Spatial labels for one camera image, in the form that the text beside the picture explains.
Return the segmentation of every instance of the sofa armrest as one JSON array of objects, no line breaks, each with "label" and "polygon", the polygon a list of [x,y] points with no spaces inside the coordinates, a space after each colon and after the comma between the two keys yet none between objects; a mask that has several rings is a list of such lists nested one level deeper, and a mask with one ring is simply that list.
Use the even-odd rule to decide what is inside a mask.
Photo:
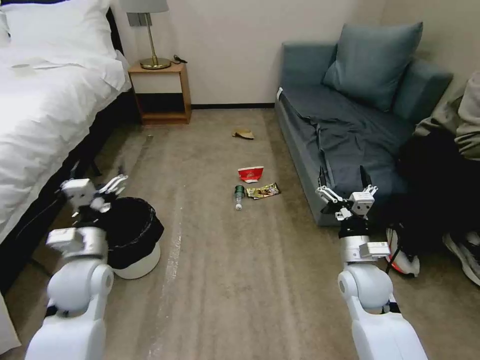
[{"label": "sofa armrest", "polygon": [[320,85],[337,53],[334,43],[284,42],[280,86]]},{"label": "sofa armrest", "polygon": [[413,60],[398,87],[393,113],[418,124],[432,114],[452,78],[451,72],[432,63]]}]

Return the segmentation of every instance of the sofa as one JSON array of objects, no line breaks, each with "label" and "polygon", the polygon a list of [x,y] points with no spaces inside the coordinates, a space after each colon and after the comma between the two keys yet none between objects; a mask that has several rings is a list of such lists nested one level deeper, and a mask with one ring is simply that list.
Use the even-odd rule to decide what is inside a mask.
[{"label": "sofa", "polygon": [[338,225],[334,215],[322,213],[325,204],[316,193],[320,169],[328,186],[348,197],[362,190],[360,165],[378,187],[369,218],[382,224],[396,199],[407,192],[396,172],[399,147],[431,115],[453,75],[412,60],[391,110],[383,112],[323,84],[336,53],[335,43],[284,43],[275,112],[317,225]]}]

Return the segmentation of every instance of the red paper cup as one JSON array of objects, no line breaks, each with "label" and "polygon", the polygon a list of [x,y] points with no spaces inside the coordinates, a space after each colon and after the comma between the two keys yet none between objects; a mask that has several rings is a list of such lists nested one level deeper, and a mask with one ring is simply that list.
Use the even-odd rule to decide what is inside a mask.
[{"label": "red paper cup", "polygon": [[238,169],[238,176],[240,176],[240,179],[248,184],[257,183],[262,177],[263,173],[263,166],[244,167]]}]

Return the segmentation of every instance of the bed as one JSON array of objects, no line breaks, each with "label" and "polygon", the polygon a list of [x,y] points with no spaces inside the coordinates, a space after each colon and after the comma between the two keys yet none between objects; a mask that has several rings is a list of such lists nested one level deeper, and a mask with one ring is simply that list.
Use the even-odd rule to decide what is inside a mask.
[{"label": "bed", "polygon": [[[74,1],[82,6],[88,2],[102,6],[108,3],[71,3]],[[6,3],[10,1],[3,0],[1,9]],[[121,53],[111,10],[106,18],[109,27],[105,33],[116,51],[109,56],[80,51],[81,45],[66,51],[50,46],[13,46],[13,29],[12,44],[0,44],[2,294],[11,287],[63,207],[65,202],[57,200],[55,193],[70,178],[75,164],[75,175],[81,176],[119,119],[137,116],[126,73],[128,64]],[[0,296],[0,354],[18,345]]]}]

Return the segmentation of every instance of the gray jacket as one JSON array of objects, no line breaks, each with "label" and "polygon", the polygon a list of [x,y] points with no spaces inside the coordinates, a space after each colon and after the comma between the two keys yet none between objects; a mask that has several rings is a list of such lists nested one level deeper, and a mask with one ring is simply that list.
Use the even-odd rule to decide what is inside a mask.
[{"label": "gray jacket", "polygon": [[480,71],[437,114],[420,122],[414,134],[426,136],[433,129],[442,128],[455,136],[460,154],[480,161]]}]

